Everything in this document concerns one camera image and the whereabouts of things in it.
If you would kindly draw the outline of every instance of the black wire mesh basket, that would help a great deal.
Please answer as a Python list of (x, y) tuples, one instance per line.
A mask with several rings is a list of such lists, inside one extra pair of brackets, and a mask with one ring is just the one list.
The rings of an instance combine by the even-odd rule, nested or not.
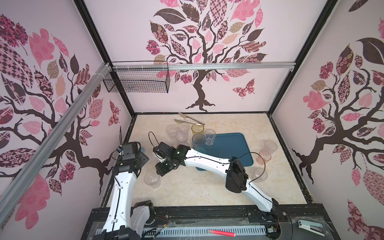
[(127, 93), (168, 93), (170, 83), (168, 63), (127, 61), (127, 63), (138, 62), (154, 62), (154, 65), (118, 65), (104, 78), (108, 92), (119, 92), (119, 88), (122, 88)]

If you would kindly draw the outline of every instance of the pink butterfly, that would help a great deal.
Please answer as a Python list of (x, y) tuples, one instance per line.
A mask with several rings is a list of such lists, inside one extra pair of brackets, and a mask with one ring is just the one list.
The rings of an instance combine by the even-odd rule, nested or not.
[(245, 88), (234, 88), (232, 90), (234, 90), (235, 93), (238, 93), (239, 96), (244, 99), (244, 96), (247, 94), (247, 92), (255, 94), (253, 92), (255, 90), (253, 85), (255, 85), (255, 79), (252, 79), (251, 81), (249, 81), (249, 83), (247, 83)]
[(109, 101), (109, 105), (111, 107), (111, 110), (112, 110), (112, 116), (109, 118), (109, 121), (108, 121), (108, 126), (112, 125), (112, 124), (117, 124), (119, 122), (119, 113), (121, 110), (119, 110), (118, 107), (115, 107), (115, 104), (110, 100)]

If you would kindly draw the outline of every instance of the red pen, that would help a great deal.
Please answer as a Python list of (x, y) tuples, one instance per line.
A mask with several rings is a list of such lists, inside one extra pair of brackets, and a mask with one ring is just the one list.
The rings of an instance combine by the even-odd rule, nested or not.
[(235, 233), (233, 233), (233, 232), (223, 232), (223, 231), (212, 230), (212, 229), (208, 229), (208, 232), (213, 233), (213, 234), (218, 234), (218, 235), (229, 236), (229, 237), (235, 236)]

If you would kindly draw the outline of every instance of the blue tray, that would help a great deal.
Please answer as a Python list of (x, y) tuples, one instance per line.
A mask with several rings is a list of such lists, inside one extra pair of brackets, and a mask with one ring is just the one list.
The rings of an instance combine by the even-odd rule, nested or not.
[[(201, 145), (193, 145), (196, 151), (219, 158), (231, 159), (232, 157), (241, 157), (242, 155), (250, 152), (244, 135), (239, 132), (217, 134), (215, 142), (211, 146), (207, 146), (205, 143)], [(244, 167), (252, 166), (252, 155), (245, 155), (240, 159), (240, 162)]]

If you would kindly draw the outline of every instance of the wall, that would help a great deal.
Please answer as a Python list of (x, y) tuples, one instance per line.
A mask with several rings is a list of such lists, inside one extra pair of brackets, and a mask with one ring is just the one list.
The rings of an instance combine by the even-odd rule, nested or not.
[(384, 2), (354, 2), (340, 2), (273, 117), (341, 239), (383, 239)]
[[(96, 0), (86, 4), (112, 61), (155, 59), (177, 64), (295, 61), (325, 2), (118, 0), (110, 4)], [(169, 93), (128, 93), (128, 97), (136, 112), (267, 111), (287, 72), (173, 71)]]
[[(0, 194), (102, 59), (71, 0), (7, 1), (0, 14)], [(79, 239), (98, 207), (130, 117), (103, 84), (1, 228), (1, 239)]]

